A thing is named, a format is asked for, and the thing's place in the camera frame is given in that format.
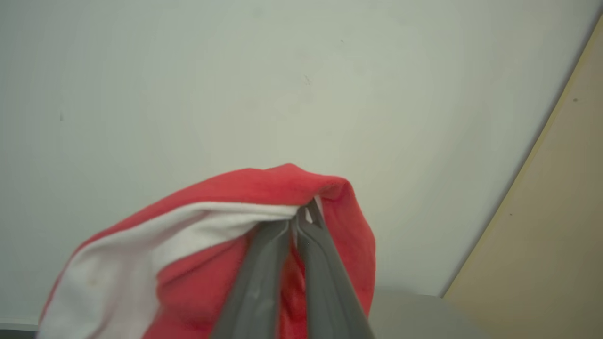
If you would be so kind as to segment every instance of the white stripe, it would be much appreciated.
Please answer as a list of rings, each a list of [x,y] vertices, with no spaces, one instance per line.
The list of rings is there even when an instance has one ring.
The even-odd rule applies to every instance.
[[[156,274],[170,263],[247,233],[298,206],[195,203],[101,238],[70,261],[39,339],[141,338],[159,307]]]

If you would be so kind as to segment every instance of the wall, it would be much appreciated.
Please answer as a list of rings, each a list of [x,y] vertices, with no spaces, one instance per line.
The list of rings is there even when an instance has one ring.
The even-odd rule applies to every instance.
[[[441,293],[598,5],[0,2],[0,318],[35,322],[93,233],[285,162],[352,181],[379,286]]]

